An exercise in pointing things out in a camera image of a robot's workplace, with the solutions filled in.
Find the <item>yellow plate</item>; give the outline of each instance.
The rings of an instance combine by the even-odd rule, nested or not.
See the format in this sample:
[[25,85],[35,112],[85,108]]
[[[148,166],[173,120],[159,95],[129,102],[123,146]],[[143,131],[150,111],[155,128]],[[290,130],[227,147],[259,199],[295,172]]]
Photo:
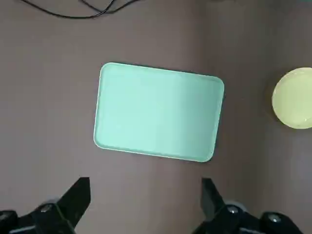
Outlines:
[[291,128],[312,127],[312,68],[288,72],[276,85],[272,106],[281,122]]

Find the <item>black cable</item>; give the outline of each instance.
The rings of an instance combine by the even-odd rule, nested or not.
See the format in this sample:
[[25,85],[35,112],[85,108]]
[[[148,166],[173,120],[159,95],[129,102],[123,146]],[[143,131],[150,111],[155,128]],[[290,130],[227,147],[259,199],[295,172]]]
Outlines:
[[58,13],[54,13],[54,12],[52,12],[52,11],[49,11],[49,10],[47,10],[47,9],[44,9],[44,8],[42,8],[42,7],[36,5],[36,4],[34,4],[34,3],[32,3],[32,2],[30,2],[30,1],[28,1],[28,0],[20,0],[20,1],[22,1],[22,2],[24,2],[24,3],[26,3],[26,4],[28,4],[28,5],[30,5],[30,6],[32,6],[32,7],[34,7],[34,8],[36,8],[37,10],[40,10],[40,11],[42,11],[42,12],[45,12],[45,13],[47,13],[47,14],[49,14],[49,15],[52,15],[52,16],[55,16],[55,17],[65,18],[65,19],[72,19],[72,20],[87,20],[87,19],[94,19],[94,18],[97,18],[97,17],[99,17],[99,16],[101,16],[101,15],[104,15],[104,14],[113,14],[113,13],[115,13],[115,12],[121,10],[122,8],[128,6],[128,5],[130,5],[130,4],[132,4],[132,3],[136,2],[136,1],[139,1],[139,0],[131,0],[131,1],[127,2],[126,4],[122,5],[121,7],[117,8],[117,9],[115,9],[115,10],[112,10],[112,11],[108,11],[108,10],[112,7],[112,5],[114,4],[114,2],[115,2],[116,0],[112,0],[112,1],[108,4],[108,6],[105,8],[105,10],[99,10],[99,9],[93,7],[92,5],[90,5],[89,3],[87,3],[86,1],[81,0],[81,2],[84,3],[85,5],[89,6],[90,8],[92,8],[92,9],[94,9],[94,10],[96,10],[96,11],[98,11],[97,14],[92,15],[92,16],[66,16],[66,15],[61,15],[61,14],[58,14]]
[[[90,3],[88,3],[86,0],[80,0],[81,3],[85,4],[86,6],[90,7],[91,9],[97,11],[97,12],[101,12],[102,10],[101,9],[98,9],[96,8],[95,6],[91,5]],[[113,14],[113,13],[116,13],[117,11],[120,11],[121,9],[125,8],[126,6],[129,6],[130,4],[132,3],[135,3],[136,1],[140,1],[140,0],[131,0],[125,4],[123,4],[122,6],[114,9],[114,10],[110,10],[110,11],[106,11],[105,13],[106,14]]]

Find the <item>rectangular tray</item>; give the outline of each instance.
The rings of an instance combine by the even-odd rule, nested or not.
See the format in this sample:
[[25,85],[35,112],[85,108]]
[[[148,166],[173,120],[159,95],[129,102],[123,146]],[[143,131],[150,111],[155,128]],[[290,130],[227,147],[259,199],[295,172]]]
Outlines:
[[103,149],[208,161],[223,93],[217,77],[107,63],[100,72],[94,142]]

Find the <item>brown table surface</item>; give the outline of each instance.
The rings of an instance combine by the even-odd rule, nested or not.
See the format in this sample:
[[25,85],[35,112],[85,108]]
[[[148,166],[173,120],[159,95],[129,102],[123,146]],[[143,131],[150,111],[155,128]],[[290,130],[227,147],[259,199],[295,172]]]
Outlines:
[[[76,0],[36,2],[92,13]],[[203,218],[207,176],[252,214],[281,211],[312,232],[312,129],[279,124],[264,101],[268,82],[312,65],[312,2],[143,0],[74,21],[7,0],[0,30],[0,210],[25,214],[89,176],[92,204],[77,233],[189,234]],[[220,77],[226,97],[213,159],[96,147],[98,76],[109,61]]]

